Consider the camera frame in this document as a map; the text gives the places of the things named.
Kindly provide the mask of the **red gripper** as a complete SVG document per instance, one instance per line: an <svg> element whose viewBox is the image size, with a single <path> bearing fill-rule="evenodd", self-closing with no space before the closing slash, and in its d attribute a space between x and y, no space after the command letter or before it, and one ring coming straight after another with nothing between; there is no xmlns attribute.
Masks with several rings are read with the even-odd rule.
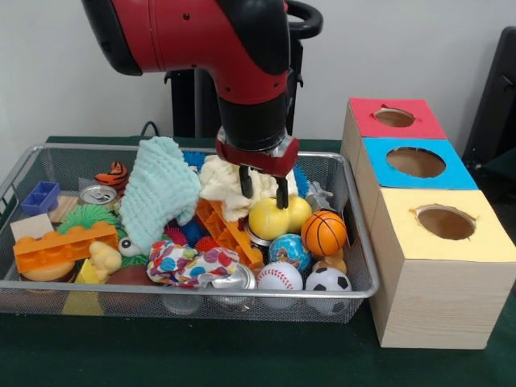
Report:
<svg viewBox="0 0 516 387"><path fill-rule="evenodd" d="M218 156L231 164L239 166L239 181L244 197L253 197L250 168L275 177L277 182L277 208L284 210L289 205L288 181L285 178L293 169L298 158L300 143L298 139L287 135L275 148L267 151L249 152L233 148L224 135L218 135L215 148Z"/></svg>

